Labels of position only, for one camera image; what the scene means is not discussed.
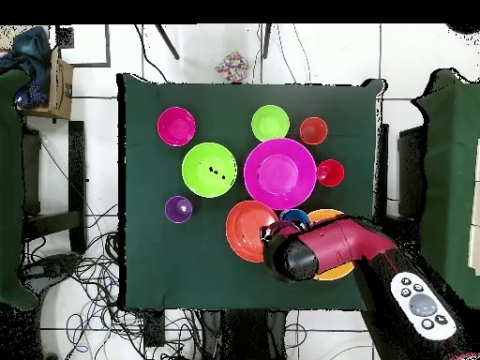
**green tablecloth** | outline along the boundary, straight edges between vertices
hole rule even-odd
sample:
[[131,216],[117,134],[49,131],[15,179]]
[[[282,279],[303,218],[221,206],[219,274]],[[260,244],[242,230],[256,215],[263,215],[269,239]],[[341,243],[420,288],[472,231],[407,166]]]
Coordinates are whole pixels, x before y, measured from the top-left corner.
[[[329,126],[326,140],[308,149],[319,163],[345,167],[337,187],[315,187],[300,208],[336,208],[371,216],[376,143],[375,98],[383,81],[364,86],[153,84],[124,75],[127,140],[127,308],[363,308],[353,274],[335,280],[282,283],[262,263],[237,257],[225,238],[225,218],[250,197],[243,167],[259,143],[251,132],[255,111],[265,104],[290,116],[288,138],[299,140],[302,121],[318,115]],[[170,147],[157,133],[159,115],[171,106],[188,109],[196,121],[192,141]],[[203,199],[188,190],[181,164],[195,144],[225,145],[238,176],[223,196]],[[174,195],[192,200],[193,215],[172,224],[164,215]]]

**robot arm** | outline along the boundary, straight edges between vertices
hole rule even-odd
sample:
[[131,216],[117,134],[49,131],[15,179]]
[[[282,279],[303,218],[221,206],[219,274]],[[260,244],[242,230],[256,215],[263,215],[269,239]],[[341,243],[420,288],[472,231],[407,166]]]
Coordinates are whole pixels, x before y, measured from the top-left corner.
[[448,289],[439,294],[392,239],[365,222],[340,216],[307,230],[276,222],[261,238],[264,261],[282,281],[310,280],[354,261],[364,302],[372,303],[367,310],[399,359],[478,357],[472,322],[453,308]]

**cardboard box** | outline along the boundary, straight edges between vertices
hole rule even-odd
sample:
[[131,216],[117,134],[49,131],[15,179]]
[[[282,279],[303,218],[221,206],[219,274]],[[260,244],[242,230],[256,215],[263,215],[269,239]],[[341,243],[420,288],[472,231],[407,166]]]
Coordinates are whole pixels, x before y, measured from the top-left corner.
[[58,50],[52,51],[52,69],[50,71],[50,99],[46,105],[22,109],[27,116],[70,119],[73,66],[58,57]]
[[48,25],[0,25],[0,51],[9,51],[15,36],[18,36],[20,33],[26,32],[35,26],[43,27],[47,37],[49,36]]

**purple bowl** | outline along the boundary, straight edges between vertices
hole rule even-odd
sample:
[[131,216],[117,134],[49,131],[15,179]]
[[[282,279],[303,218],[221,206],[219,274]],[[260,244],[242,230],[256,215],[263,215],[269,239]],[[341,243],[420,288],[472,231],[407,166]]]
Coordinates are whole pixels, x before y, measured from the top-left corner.
[[256,201],[274,210],[294,208],[315,188],[317,167],[301,143],[278,138],[260,143],[247,157],[245,186]]
[[183,196],[173,196],[165,204],[165,216],[174,223],[183,223],[188,220],[193,211],[189,199]]

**bowl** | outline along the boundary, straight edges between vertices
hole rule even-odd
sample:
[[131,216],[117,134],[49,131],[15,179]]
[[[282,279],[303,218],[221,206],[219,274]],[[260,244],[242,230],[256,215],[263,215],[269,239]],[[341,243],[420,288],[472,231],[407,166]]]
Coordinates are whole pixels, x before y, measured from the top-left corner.
[[341,163],[331,158],[320,163],[317,169],[317,179],[324,187],[336,187],[344,176]]
[[[323,221],[329,218],[333,218],[343,214],[341,211],[333,210],[333,209],[323,209],[323,210],[316,210],[308,213],[308,218],[310,219],[311,223]],[[329,271],[323,272],[320,275],[315,275],[315,279],[317,280],[335,280],[337,278],[343,278],[347,276],[351,271],[354,269],[353,262],[347,262],[342,264],[341,266],[337,266],[336,268],[330,269]]]
[[305,211],[300,210],[298,208],[284,210],[280,213],[278,218],[281,220],[290,221],[293,223],[295,221],[298,221],[301,224],[305,225],[306,227],[308,227],[308,225],[310,224],[310,219],[308,218],[308,214]]
[[183,108],[173,107],[163,112],[157,121],[158,136],[170,146],[182,146],[195,134],[195,119]]
[[183,196],[173,196],[165,204],[165,216],[173,223],[187,221],[192,211],[190,200]]
[[288,114],[276,105],[262,106],[253,114],[251,129],[258,140],[265,142],[274,138],[283,138],[289,132]]
[[278,220],[274,211],[261,202],[236,204],[225,222],[225,234],[233,252],[251,263],[263,261],[260,228]]
[[322,143],[327,133],[328,127],[320,117],[309,117],[300,126],[300,139],[309,145]]
[[226,193],[233,186],[236,174],[235,158],[219,143],[199,143],[188,151],[182,162],[185,185],[204,198]]
[[250,152],[244,177],[252,199],[274,210],[285,210],[310,196],[316,183],[316,165],[304,145],[278,138],[262,142]]

